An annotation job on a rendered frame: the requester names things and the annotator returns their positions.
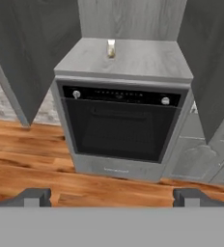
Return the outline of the grey drawer front under oven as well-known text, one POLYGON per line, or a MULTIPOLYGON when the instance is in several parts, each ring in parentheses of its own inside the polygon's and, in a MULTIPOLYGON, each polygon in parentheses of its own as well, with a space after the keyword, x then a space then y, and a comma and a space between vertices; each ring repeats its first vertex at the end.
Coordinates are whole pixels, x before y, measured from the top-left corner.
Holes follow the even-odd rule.
POLYGON ((163 164, 84 154, 74 154, 72 160, 77 173, 103 175, 115 178, 159 181, 164 169, 163 164), (104 167, 129 170, 129 172, 127 174, 107 172, 104 171, 104 167))

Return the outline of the black built-in oven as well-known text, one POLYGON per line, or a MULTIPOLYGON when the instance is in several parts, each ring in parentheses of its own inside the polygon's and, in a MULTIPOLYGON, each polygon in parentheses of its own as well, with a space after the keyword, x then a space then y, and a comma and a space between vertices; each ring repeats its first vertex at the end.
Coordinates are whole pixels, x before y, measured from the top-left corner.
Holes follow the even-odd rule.
POLYGON ((77 173, 160 179, 188 84, 57 76, 52 89, 77 173))

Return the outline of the grey wood wall cabinet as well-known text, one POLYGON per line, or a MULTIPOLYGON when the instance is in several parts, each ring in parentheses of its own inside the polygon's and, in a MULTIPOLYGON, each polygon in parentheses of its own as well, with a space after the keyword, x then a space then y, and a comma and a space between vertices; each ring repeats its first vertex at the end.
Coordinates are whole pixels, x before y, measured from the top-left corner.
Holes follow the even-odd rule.
POLYGON ((82 38, 78 0, 0 0, 0 86, 30 126, 54 68, 82 38))
POLYGON ((224 0, 187 0, 178 45, 193 74, 191 89, 210 142, 224 120, 224 0))

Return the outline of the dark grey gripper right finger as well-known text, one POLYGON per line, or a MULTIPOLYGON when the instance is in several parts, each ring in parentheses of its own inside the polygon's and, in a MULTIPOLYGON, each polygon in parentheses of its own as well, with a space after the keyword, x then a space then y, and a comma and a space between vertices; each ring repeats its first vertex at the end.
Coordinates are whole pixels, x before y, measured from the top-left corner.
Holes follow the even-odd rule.
POLYGON ((212 199, 204 192, 195 188, 176 188, 173 190, 173 206, 177 207, 221 207, 223 201, 212 199))

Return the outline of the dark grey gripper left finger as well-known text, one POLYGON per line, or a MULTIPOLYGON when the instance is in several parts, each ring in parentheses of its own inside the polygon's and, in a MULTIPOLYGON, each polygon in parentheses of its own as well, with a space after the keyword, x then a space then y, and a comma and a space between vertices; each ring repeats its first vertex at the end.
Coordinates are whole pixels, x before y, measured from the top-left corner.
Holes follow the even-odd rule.
POLYGON ((0 202, 0 206, 51 206, 49 188, 27 188, 13 198, 0 202))

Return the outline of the black oven door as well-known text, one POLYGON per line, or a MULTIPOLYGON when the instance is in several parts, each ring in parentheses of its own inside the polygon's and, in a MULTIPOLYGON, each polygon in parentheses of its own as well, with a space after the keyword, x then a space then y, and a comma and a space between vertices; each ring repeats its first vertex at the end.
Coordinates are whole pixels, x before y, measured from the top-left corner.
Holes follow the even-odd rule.
POLYGON ((62 100, 75 150, 82 154, 162 161, 180 109, 85 99, 62 100), (144 113, 144 119, 98 117, 92 108, 144 113))

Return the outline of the grey panelled base cabinets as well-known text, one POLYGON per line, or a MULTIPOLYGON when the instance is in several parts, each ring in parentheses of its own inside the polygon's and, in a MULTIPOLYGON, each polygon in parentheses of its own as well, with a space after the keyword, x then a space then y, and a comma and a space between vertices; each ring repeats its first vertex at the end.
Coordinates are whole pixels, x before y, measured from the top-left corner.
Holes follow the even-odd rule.
POLYGON ((210 182, 224 166, 224 141, 206 143, 196 103, 182 126, 164 178, 210 182))

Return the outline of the small pale bottle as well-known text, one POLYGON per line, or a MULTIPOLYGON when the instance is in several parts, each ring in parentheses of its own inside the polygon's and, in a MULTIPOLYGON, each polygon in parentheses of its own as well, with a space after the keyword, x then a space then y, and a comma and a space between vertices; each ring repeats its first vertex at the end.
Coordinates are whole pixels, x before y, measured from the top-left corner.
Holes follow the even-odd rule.
POLYGON ((109 58, 115 57, 115 40, 107 41, 107 55, 109 58))

